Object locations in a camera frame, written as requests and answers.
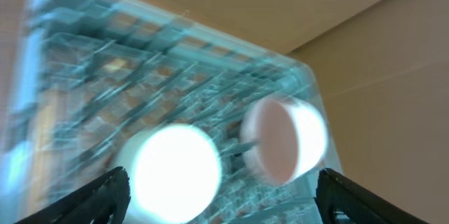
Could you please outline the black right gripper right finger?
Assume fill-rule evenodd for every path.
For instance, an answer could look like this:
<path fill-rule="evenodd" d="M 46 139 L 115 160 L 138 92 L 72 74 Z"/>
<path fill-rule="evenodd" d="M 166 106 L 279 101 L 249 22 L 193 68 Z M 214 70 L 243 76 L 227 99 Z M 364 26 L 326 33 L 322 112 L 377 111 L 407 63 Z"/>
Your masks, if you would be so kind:
<path fill-rule="evenodd" d="M 319 172 L 315 202 L 325 224 L 426 224 L 331 168 Z"/>

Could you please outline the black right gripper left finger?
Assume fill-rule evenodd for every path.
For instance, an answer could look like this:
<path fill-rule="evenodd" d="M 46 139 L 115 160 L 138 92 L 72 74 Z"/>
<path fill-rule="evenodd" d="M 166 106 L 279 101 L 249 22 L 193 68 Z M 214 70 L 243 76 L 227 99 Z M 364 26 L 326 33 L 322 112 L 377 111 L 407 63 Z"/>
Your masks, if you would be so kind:
<path fill-rule="evenodd" d="M 129 203 L 129 177 L 118 166 L 16 224 L 122 224 Z"/>

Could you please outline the white bowl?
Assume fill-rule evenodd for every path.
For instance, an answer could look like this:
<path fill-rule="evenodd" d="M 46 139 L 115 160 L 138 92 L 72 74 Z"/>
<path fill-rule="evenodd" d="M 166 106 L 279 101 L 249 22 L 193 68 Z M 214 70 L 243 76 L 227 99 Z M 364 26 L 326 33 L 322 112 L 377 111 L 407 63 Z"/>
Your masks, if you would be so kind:
<path fill-rule="evenodd" d="M 248 169 L 260 180 L 282 186 L 311 171 L 329 145 L 326 120 L 311 103 L 270 95 L 244 114 L 239 140 Z"/>
<path fill-rule="evenodd" d="M 212 203 L 222 182 L 215 143 L 191 124 L 136 133 L 111 165 L 129 177 L 125 223 L 188 223 Z"/>

